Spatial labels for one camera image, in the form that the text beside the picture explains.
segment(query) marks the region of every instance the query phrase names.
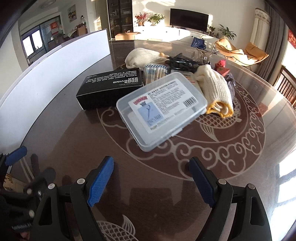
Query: knitted glove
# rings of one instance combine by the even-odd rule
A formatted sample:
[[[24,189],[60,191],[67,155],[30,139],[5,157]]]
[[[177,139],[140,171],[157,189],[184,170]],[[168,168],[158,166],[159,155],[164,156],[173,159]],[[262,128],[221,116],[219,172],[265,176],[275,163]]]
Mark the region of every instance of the knitted glove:
[[[208,102],[206,114],[217,113],[222,118],[231,117],[233,115],[231,94],[223,76],[206,64],[198,67],[194,77]]]
[[[164,64],[168,55],[153,50],[137,48],[126,57],[125,63],[128,69],[144,68],[146,64]]]

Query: black cardboard box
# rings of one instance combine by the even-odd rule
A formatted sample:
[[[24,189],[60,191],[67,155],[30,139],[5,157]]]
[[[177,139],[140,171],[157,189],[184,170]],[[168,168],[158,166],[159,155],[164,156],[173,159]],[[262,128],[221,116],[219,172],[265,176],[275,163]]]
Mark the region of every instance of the black cardboard box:
[[[140,87],[139,68],[115,70],[87,76],[76,98],[84,110],[116,106],[117,100]]]

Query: dining table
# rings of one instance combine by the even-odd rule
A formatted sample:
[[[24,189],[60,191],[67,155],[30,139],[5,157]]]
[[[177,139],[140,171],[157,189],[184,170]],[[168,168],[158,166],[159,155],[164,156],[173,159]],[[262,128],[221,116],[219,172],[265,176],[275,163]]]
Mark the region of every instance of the dining table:
[[[54,183],[86,177],[105,156],[115,165],[93,215],[109,241],[195,241],[210,212],[187,163],[198,157],[217,178],[231,185],[255,185],[264,205],[273,241],[281,241],[296,220],[296,115],[291,104],[255,73],[226,60],[235,79],[234,114],[200,115],[181,132],[150,152],[142,151],[114,106],[82,110],[76,94],[86,76],[124,67],[135,48],[179,53],[198,50],[170,42],[110,41],[111,54],[63,88],[42,111],[22,145],[34,176],[47,167]],[[210,64],[223,57],[213,54]],[[27,182],[20,163],[13,177]],[[236,204],[231,204],[220,240],[227,240]],[[79,239],[77,224],[71,222]]]

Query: silver bolt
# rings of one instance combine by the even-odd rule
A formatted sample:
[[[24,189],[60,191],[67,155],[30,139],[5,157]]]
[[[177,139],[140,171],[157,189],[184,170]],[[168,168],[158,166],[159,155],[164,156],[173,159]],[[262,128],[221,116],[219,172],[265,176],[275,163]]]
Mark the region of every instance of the silver bolt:
[[[51,184],[48,185],[48,189],[53,189],[54,186],[55,186],[54,183],[51,183]]]
[[[31,194],[32,194],[32,189],[31,189],[31,188],[28,188],[28,189],[27,189],[27,194],[28,194],[28,195],[31,195]]]
[[[33,211],[33,210],[29,210],[29,216],[30,216],[31,218],[34,218],[34,216],[35,216],[35,213],[34,213],[34,211]]]
[[[226,184],[226,181],[225,181],[225,179],[223,179],[223,178],[220,178],[220,179],[218,180],[218,182],[219,182],[221,185],[225,185],[225,184]]]
[[[248,184],[248,188],[250,188],[250,189],[255,189],[255,186],[254,186],[254,184],[249,183],[249,184]]]
[[[84,184],[84,183],[85,183],[85,179],[84,179],[84,178],[79,178],[79,179],[77,180],[77,183],[78,183],[78,184]]]

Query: blue picture on label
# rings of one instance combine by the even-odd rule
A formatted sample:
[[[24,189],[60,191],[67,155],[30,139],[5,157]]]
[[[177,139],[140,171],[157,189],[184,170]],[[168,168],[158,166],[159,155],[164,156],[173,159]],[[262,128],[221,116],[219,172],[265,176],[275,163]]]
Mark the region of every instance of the blue picture on label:
[[[141,107],[138,109],[138,112],[149,127],[155,125],[157,122],[163,119],[163,116],[158,111],[153,102],[146,103],[144,101],[140,105]]]

